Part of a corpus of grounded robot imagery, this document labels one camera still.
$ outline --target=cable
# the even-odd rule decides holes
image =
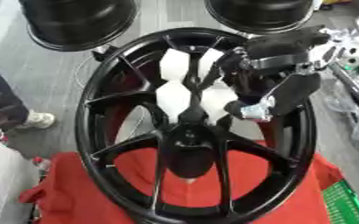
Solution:
[[[77,68],[74,70],[74,79],[76,80],[77,85],[79,85],[80,88],[84,88],[86,85],[83,85],[80,80],[79,80],[79,72],[81,70],[82,67],[84,67],[87,62],[89,62],[91,59],[93,59],[94,56],[90,55],[89,57],[87,57],[86,59],[84,59],[79,66],[77,66]]]
[[[138,128],[140,127],[140,125],[142,124],[143,120],[145,119],[145,109],[143,107],[139,107],[141,109],[141,117],[138,119],[135,127],[133,128],[133,130],[130,132],[129,136],[127,138],[125,138],[125,140],[130,139],[131,137],[134,137],[136,135],[136,132],[138,130]]]

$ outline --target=wheel spoke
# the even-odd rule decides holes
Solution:
[[[151,92],[147,91],[128,91],[122,93],[114,93],[109,95],[104,95],[102,97],[96,98],[86,102],[86,105],[96,109],[96,108],[107,108],[109,106],[114,106],[117,103],[126,102],[143,102],[143,101],[155,101],[155,96]]]
[[[169,123],[167,115],[157,104],[144,101],[140,105],[145,107],[150,113],[152,124],[155,128]]]
[[[298,163],[296,159],[285,157],[272,148],[231,132],[228,135],[228,147],[232,150],[242,151],[268,160],[275,171],[285,172]]]
[[[216,153],[217,157],[215,161],[219,181],[221,183],[221,204],[219,207],[222,214],[230,214],[233,212],[227,153],[227,143],[223,142]]]
[[[142,89],[148,89],[151,86],[151,83],[148,81],[147,77],[145,77],[145,75],[140,71],[140,69],[138,69],[130,61],[128,61],[128,59],[126,59],[123,54],[120,56],[120,58],[130,69],[132,69],[135,75],[143,82]]]
[[[109,164],[111,164],[115,158],[121,154],[124,154],[125,152],[157,146],[157,136],[151,132],[141,136],[135,136],[118,144],[110,145],[104,149],[92,153],[90,156],[94,160],[101,160],[103,158],[108,159]]]

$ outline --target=white foam block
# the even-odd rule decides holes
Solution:
[[[156,93],[159,107],[168,115],[170,123],[176,123],[178,115],[190,105],[190,91],[180,81],[170,80]]]
[[[160,75],[166,81],[182,81],[189,70],[190,54],[168,49],[160,61]]]
[[[199,77],[201,80],[209,73],[211,66],[221,57],[223,56],[223,52],[215,50],[214,48],[208,49],[206,53],[201,57],[199,61]]]
[[[213,86],[202,92],[201,106],[207,112],[209,122],[215,124],[227,114],[224,110],[226,104],[237,99],[238,96],[233,89],[223,81],[216,81]]]

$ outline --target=person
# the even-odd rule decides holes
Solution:
[[[17,128],[47,129],[55,122],[55,116],[49,113],[38,113],[28,109],[15,95],[8,82],[0,74],[0,109],[9,110],[8,119],[18,123]]]

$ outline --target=metal bracket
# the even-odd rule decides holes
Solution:
[[[94,59],[98,62],[103,62],[106,60],[108,56],[110,56],[112,53],[118,50],[118,47],[113,45],[101,45],[94,50],[92,50],[92,54],[94,56]]]

